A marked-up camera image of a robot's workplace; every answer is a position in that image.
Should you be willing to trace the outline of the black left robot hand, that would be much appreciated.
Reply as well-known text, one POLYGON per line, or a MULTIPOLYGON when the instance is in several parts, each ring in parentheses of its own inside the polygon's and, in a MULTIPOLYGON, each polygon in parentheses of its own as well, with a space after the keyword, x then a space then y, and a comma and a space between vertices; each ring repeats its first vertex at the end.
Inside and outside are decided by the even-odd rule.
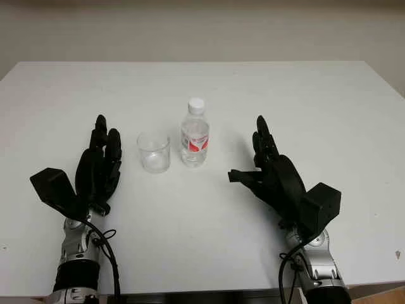
POLYGON ((99 115, 91 132, 89 147, 82 153, 75 174, 79 200, 101 216, 111 207, 108 200, 120 179, 122 145, 117 129, 107 128, 106 118, 99 115))

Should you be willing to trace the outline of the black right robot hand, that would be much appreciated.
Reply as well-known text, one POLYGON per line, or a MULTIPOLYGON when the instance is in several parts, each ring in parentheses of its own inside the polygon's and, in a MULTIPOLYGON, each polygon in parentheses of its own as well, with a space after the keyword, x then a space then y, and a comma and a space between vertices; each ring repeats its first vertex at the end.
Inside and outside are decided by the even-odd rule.
POLYGON ((295 225, 308 233, 303 224, 300 205, 306 190, 303 181, 290 159, 278 152, 263 116, 256 121, 257 130, 252 135, 254 164, 258 171, 228 172, 230 182, 240 182, 260 200, 272 207, 286 226, 295 225))

